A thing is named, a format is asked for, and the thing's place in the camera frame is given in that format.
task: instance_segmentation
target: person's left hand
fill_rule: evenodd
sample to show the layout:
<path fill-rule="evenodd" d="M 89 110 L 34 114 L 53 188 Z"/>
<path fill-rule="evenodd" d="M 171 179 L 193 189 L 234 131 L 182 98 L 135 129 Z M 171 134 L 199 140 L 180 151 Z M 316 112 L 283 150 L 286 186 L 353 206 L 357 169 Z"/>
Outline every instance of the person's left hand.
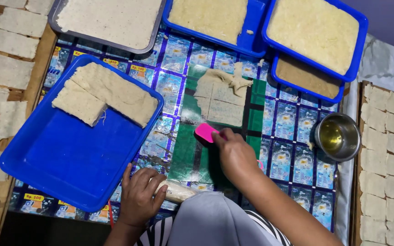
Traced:
<path fill-rule="evenodd" d="M 130 179 L 131 170 L 132 164 L 129 163 L 123 175 L 123 193 L 118 220 L 128 226 L 144 227 L 145 223 L 161 208 L 168 186 L 162 186 L 154 199 L 153 194 L 160 182 L 166 180 L 167 177 L 154 169 L 142 168 Z"/>

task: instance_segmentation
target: blue plastic tray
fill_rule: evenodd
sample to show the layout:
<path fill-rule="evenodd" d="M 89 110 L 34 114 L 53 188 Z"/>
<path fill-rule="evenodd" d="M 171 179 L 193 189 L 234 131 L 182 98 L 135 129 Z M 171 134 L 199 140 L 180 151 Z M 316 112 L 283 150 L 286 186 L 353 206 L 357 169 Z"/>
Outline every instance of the blue plastic tray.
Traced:
<path fill-rule="evenodd" d="M 158 100 L 156 111 L 144 129 L 110 108 L 106 110 L 104 125 L 100 120 L 94 127 L 52 108 L 51 102 L 76 68 L 91 62 L 112 70 Z M 162 96 L 143 83 L 91 55 L 81 55 L 4 150 L 0 167 L 53 197 L 87 212 L 96 212 L 106 204 L 127 164 L 155 124 L 163 104 Z"/>
<path fill-rule="evenodd" d="M 168 17 L 171 11 L 172 2 L 173 0 L 167 0 L 165 4 L 164 13 L 162 15 L 162 20 L 165 22 L 165 25 L 189 35 L 233 49 L 248 56 L 261 58 L 265 55 L 267 44 L 263 41 L 260 30 L 264 24 L 265 11 L 268 8 L 269 0 L 249 0 L 243 30 L 236 40 L 237 45 L 171 23 L 168 21 Z M 252 35 L 247 34 L 247 30 L 253 31 L 254 33 Z"/>
<path fill-rule="evenodd" d="M 329 74 L 330 76 L 340 79 L 342 81 L 351 82 L 356 79 L 357 74 L 358 74 L 358 67 L 360 65 L 361 56 L 363 54 L 364 41 L 365 41 L 365 37 L 367 35 L 367 28 L 369 26 L 369 21 L 364 14 L 362 14 L 362 13 L 358 12 L 357 10 L 349 7 L 348 5 L 340 2 L 339 0 L 325 0 L 326 2 L 332 4 L 332 5 L 336 6 L 337 8 L 352 15 L 353 18 L 355 18 L 359 23 L 358 37 L 357 37 L 357 42 L 355 44 L 355 50 L 354 50 L 354 55 L 352 57 L 351 65 L 350 65 L 349 69 L 347 70 L 346 74 L 341 75 L 341 74 L 334 72 L 333 70 L 331 70 L 323 65 L 318 64 L 317 62 L 309 59 L 308 57 L 301 55 L 301 54 L 297 53 L 296 51 L 281 45 L 278 42 L 275 42 L 274 40 L 270 39 L 267 36 L 268 24 L 270 22 L 270 17 L 273 12 L 273 8 L 275 7 L 276 1 L 277 0 L 272 0 L 270 3 L 270 7 L 268 8 L 268 12 L 267 12 L 267 17 L 265 18 L 265 23 L 263 25 L 262 32 L 261 32 L 261 35 L 264 38 L 264 40 L 272 48 L 275 48 L 275 49 L 278 49 L 284 53 L 287 53 L 287 54 L 295 57 L 296 59 L 299 59 L 309 65 L 312 65 L 313 67 L 320 69 L 320 70 L 326 72 L 327 74 Z"/>
<path fill-rule="evenodd" d="M 277 61 L 278 60 L 279 60 L 279 52 L 276 52 L 275 57 L 273 58 L 273 65 L 271 67 L 271 72 L 270 72 L 271 73 L 271 77 L 273 78 L 274 81 L 276 81 L 278 83 L 281 83 L 283 85 L 287 85 L 287 86 L 289 86 L 291 88 L 294 88 L 294 89 L 296 89 L 296 90 L 298 90 L 300 92 L 304 92 L 304 93 L 313 95 L 314 97 L 317 97 L 319 99 L 325 100 L 325 101 L 330 102 L 330 103 L 339 103 L 342 100 L 343 92 L 345 90 L 345 83 L 344 83 L 344 81 L 342 81 L 342 84 L 340 85 L 340 88 L 339 88 L 339 91 L 338 91 L 338 94 L 336 95 L 336 97 L 335 98 L 328 98 L 328 97 L 325 97 L 323 95 L 317 94 L 316 92 L 309 91 L 309 90 L 307 90 L 307 89 L 305 89 L 303 87 L 300 87 L 298 85 L 294 85 L 294 84 L 292 84 L 292 83 L 290 83 L 290 82 L 288 82 L 286 80 L 283 80 L 283 79 L 279 78 L 276 75 L 276 66 L 277 66 Z"/>

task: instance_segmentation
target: stainless steel bowl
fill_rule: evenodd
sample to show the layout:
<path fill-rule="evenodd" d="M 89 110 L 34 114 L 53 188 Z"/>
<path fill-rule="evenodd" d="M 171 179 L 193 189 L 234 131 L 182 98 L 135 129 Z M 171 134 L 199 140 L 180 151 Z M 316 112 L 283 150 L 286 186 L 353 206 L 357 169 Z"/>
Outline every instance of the stainless steel bowl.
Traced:
<path fill-rule="evenodd" d="M 316 145 L 336 161 L 355 157 L 361 146 L 360 130 L 351 117 L 342 113 L 327 115 L 314 133 Z"/>

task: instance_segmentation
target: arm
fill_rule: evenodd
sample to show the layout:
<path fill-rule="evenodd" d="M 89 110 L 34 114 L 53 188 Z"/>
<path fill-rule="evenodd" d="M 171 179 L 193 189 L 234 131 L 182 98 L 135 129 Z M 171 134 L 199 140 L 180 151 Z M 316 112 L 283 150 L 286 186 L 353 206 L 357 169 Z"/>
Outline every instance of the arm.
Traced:
<path fill-rule="evenodd" d="M 239 134 L 225 128 L 212 133 L 220 148 L 226 177 L 268 221 L 296 246 L 341 246 L 342 243 L 259 169 L 255 151 Z"/>
<path fill-rule="evenodd" d="M 165 199 L 167 185 L 162 186 L 153 198 L 159 184 L 166 179 L 165 175 L 142 168 L 130 180 L 131 170 L 129 163 L 123 175 L 119 217 L 105 246 L 133 246 L 144 232 L 145 223 L 157 214 Z"/>

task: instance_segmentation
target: cooking oil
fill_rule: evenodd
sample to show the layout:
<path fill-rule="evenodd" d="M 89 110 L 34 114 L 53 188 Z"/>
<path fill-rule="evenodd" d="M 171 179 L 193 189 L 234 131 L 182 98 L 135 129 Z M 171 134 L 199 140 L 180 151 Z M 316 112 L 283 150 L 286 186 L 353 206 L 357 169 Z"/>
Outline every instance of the cooking oil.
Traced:
<path fill-rule="evenodd" d="M 329 153 L 337 152 L 342 144 L 342 130 L 333 121 L 323 122 L 319 135 L 323 148 Z"/>

